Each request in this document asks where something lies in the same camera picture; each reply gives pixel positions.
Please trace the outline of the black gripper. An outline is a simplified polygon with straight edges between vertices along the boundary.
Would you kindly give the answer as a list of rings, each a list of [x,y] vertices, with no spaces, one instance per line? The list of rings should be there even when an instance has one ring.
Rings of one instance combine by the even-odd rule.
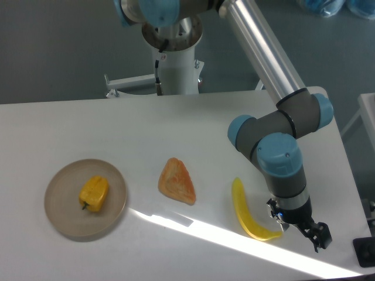
[[[277,202],[273,199],[267,201],[267,206],[270,209],[270,216],[282,225],[283,231],[286,224],[295,226],[305,238],[313,243],[315,252],[326,249],[332,242],[328,225],[323,222],[315,223],[312,219],[310,197],[306,203],[293,210],[277,206]]]

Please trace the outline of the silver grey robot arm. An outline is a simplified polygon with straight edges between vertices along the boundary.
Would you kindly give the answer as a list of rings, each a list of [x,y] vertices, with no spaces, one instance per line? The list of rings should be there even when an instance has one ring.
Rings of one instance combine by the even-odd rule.
[[[254,70],[276,105],[262,118],[241,115],[227,131],[231,144],[265,178],[271,193],[271,216],[282,229],[297,228],[315,249],[332,242],[329,227],[312,218],[311,199],[297,139],[328,125],[331,102],[311,94],[285,54],[254,1],[115,1],[124,26],[140,24],[154,52],[158,95],[195,94],[198,76],[191,60],[182,67],[182,52],[202,36],[198,14],[216,10],[228,21]]]

